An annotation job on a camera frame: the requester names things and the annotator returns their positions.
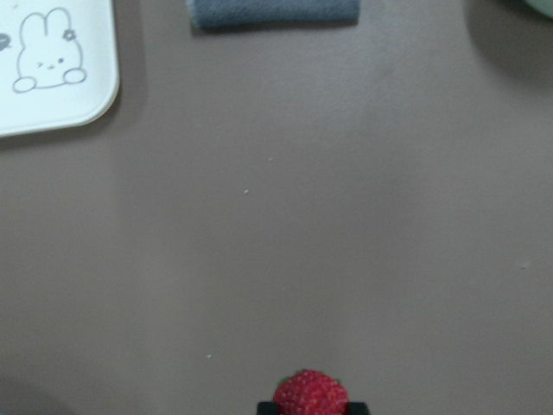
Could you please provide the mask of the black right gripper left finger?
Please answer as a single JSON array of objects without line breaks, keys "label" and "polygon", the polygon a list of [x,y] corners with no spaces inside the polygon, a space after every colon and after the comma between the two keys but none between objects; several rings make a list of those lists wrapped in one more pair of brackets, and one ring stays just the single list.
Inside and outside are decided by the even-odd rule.
[{"label": "black right gripper left finger", "polygon": [[257,415],[279,415],[280,409],[274,401],[260,401],[257,403]]}]

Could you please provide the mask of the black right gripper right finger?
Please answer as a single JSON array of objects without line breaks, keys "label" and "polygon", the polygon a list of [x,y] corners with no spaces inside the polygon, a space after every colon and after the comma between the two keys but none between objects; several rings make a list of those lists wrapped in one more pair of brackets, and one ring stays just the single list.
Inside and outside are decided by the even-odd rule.
[{"label": "black right gripper right finger", "polygon": [[369,415],[369,407],[366,402],[350,401],[346,404],[346,415]]}]

